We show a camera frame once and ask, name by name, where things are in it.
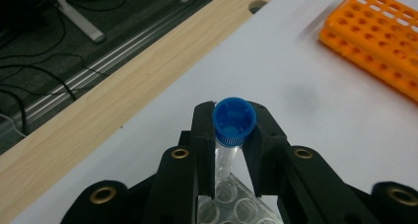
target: wooden strip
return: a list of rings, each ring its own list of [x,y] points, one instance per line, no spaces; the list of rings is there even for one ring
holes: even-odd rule
[[[249,19],[252,1],[212,1],[3,154],[0,222],[13,220]]]

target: white table surface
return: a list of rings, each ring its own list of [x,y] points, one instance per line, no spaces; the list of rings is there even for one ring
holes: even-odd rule
[[[196,105],[231,96],[266,106],[292,145],[319,152],[353,187],[370,192],[377,182],[396,181],[418,189],[418,105],[318,41],[341,1],[272,0],[14,223],[59,223],[89,185],[143,181],[190,129]],[[398,1],[418,9],[416,0]],[[251,187],[242,153],[233,173]],[[263,200],[277,211],[275,197]]]

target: white cable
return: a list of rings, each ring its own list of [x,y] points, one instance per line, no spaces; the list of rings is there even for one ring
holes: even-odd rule
[[[13,129],[15,129],[15,131],[16,131],[19,135],[21,135],[22,137],[27,137],[27,135],[23,134],[21,131],[19,131],[19,130],[18,130],[18,128],[16,127],[15,122],[14,122],[14,121],[13,121],[10,117],[8,117],[8,116],[6,116],[6,115],[4,115],[4,114],[2,114],[2,113],[0,113],[0,117],[6,118],[7,120],[9,120],[9,121],[12,123],[12,125],[13,125]]]

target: blue cap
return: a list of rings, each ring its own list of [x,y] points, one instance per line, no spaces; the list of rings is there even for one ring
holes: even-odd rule
[[[227,98],[216,105],[212,113],[216,138],[226,147],[243,145],[255,127],[252,105],[241,98]]]

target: orange rack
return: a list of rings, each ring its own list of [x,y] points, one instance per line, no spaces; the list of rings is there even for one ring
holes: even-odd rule
[[[418,12],[395,0],[345,0],[320,40],[418,102]]]

